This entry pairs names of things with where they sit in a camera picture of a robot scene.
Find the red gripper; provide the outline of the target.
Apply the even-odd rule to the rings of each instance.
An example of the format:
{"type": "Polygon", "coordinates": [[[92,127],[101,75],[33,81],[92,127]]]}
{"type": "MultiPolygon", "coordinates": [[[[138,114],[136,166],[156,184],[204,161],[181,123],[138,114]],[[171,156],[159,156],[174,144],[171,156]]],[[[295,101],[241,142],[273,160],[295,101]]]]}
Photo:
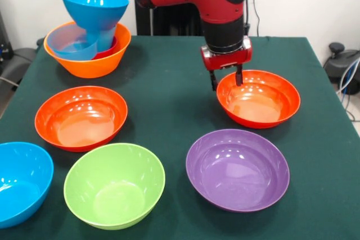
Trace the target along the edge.
{"type": "Polygon", "coordinates": [[[236,85],[240,87],[243,84],[242,64],[249,62],[253,54],[252,43],[248,36],[244,36],[242,47],[237,51],[216,54],[211,52],[208,46],[202,46],[200,52],[203,63],[209,71],[213,91],[216,92],[218,86],[214,70],[225,69],[231,66],[237,66],[235,73],[236,85]]]}

